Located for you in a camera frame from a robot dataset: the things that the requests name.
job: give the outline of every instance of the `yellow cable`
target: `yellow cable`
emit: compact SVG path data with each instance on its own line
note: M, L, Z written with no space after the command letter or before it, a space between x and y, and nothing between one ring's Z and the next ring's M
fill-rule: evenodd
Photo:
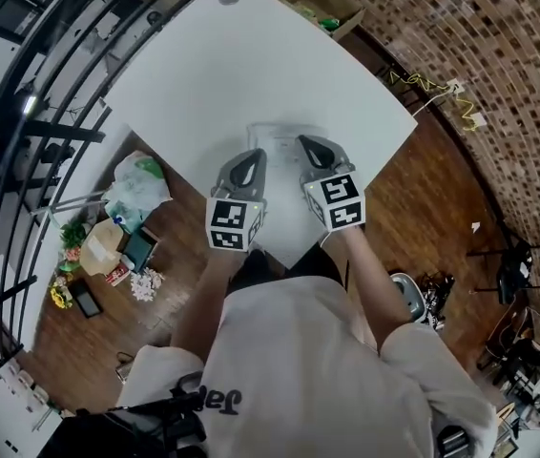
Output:
M389 76L391 78L391 85L394 85L395 84L395 78L398 78L400 81L404 82L406 85L413 85L413 84L416 84L418 83L419 86L425 90L426 92L428 92L431 88L431 86L433 87L436 87L436 88L439 88L440 90L447 90L448 88L450 88L449 85L446 85L445 87L441 87L440 85L437 85L435 83L433 83L431 80L427 79L427 78L423 78L419 73L413 73L411 74L407 80L404 80L403 78L401 78L397 73L395 73L393 70L391 70L389 72ZM473 127L467 127L467 128L464 128L464 131L475 131L478 126L476 124L476 121L471 118L471 116L469 115L469 113L473 110L474 108L474 105L472 102L470 102L469 100L464 100L463 98L459 98L457 96L457 102L461 102L461 103L465 103L469 106L469 108L467 109L467 111L461 115L461 118L464 118L466 120L471 120L473 122Z
M457 96L457 102L465 103L469 106L469 108L467 109L467 112L461 115L461 118L468 119L473 122L473 127L466 127L464 128L464 131L475 131L478 128L478 126L476 124L476 121L473 120L473 118L471 118L471 115L469 115L469 113L473 110L473 103L471 103L469 100L464 100L463 98L459 98L458 96Z

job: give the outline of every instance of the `chair leg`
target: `chair leg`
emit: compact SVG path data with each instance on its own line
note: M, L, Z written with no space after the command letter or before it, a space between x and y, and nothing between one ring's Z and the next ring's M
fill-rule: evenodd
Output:
M499 371L495 375L495 378L492 379L492 384L493 385L499 384L499 382L501 382L506 377L506 374L507 374L506 370L501 366L499 368Z
M505 253L506 251L508 251L507 249L492 249L490 251L469 251L468 253L465 254L465 256L486 256L486 255L499 255L499 254L503 254Z
M486 370L489 366L491 366L493 363L498 363L494 357L490 356L488 357L488 361L484 364L480 364L479 360L476 362L476 368L478 368L480 371Z
M374 72L374 76L376 76L379 80L383 80L384 77L391 71L390 67L388 66L381 66L380 69L378 69L376 72Z

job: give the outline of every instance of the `black railing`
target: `black railing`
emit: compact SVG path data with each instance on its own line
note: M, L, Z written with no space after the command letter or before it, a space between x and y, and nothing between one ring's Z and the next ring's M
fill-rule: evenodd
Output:
M132 24L141 18L158 0L147 0L145 3L142 3L111 32L102 49L92 56L83 71L73 80L66 95L55 109L52 118L48 122L35 121L30 119L30 117L34 117L39 108L43 107L44 100L50 88L65 69L77 48L84 43L85 39L93 32L95 26L103 17L122 0L110 0L107 2L93 18L92 22L76 36L69 49L54 64L45 81L36 90L27 91L28 96L24 96L24 99L25 101L30 100L32 105L28 112L23 114L23 102L20 103L15 98L20 95L20 101L22 99L22 92L16 92L16 90L20 86L25 72L39 52L47 51L47 42L54 33L56 26L61 22L61 18L72 11L75 3L80 1L54 0L51 3L41 18L39 18L34 29L22 43L0 84L0 214L4 205L5 194L17 192L18 195L14 215L12 219L7 220L10 226L7 246L0 253L3 255L3 263L0 269L0 367L22 348L22 329L27 297L31 286L36 282L34 268L41 251L43 239L50 224L50 219L47 215L40 223L35 216L29 216L28 221L25 221L26 228L24 236L16 241L15 233L20 221L22 207L35 210L45 206L47 204L46 195L52 186L56 186L52 195L53 201L58 202L60 200L73 175L74 169L77 168L79 161L86 153L89 145L92 142L100 142L102 140L103 134L99 130L111 113L111 110L105 107L91 129L82 128L84 121L88 118L99 99L108 92L124 67L128 65L141 47L193 0L179 0L171 9L163 12L161 17L136 39L134 44L123 54L116 66L111 69L78 113L74 124L72 126L60 124L62 117L69 110L76 94L96 66L108 55L117 40L126 33ZM41 139L34 149L34 154L31 156L23 179L15 180L13 177L13 167L23 140L26 140L29 136L38 136ZM54 155L53 162L45 176L42 178L33 177L50 140L62 140L59 151ZM69 150L72 141L80 141L81 145L74 154L69 169L60 178L60 181L58 181L58 178L56 178L58 168L65 153ZM32 205L29 205L30 194L33 192L36 193L35 201ZM36 243L31 244L35 225L38 227ZM13 281L10 286L6 286L8 273L10 272L9 261L12 256L17 257L17 263L13 270ZM28 267L25 267L27 256L30 257L28 258ZM7 321L4 317L4 309L6 307L9 308L9 318Z

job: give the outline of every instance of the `white plastic bag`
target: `white plastic bag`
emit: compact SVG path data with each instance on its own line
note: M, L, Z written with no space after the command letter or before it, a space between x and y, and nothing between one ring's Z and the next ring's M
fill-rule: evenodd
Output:
M135 151L115 167L115 181L105 198L151 212L171 195L157 162Z
M103 196L107 214L132 233L162 202L171 200L162 170L152 157L135 151L115 167L115 181Z

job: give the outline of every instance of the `person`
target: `person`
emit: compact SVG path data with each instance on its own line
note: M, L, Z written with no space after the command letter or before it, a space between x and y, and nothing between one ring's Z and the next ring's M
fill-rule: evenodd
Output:
M513 368L518 360L530 366L540 368L540 350L533 344L532 330L526 330L522 338L520 338L509 350L504 368Z
M470 455L490 456L494 407L439 336L411 322L360 227L335 235L376 350L351 333L354 305L319 245L281 278L259 250L240 270L239 254L216 251L170 347L138 352L117 404L169 398L202 372L198 417L212 457L432 457L449 425L467 433Z

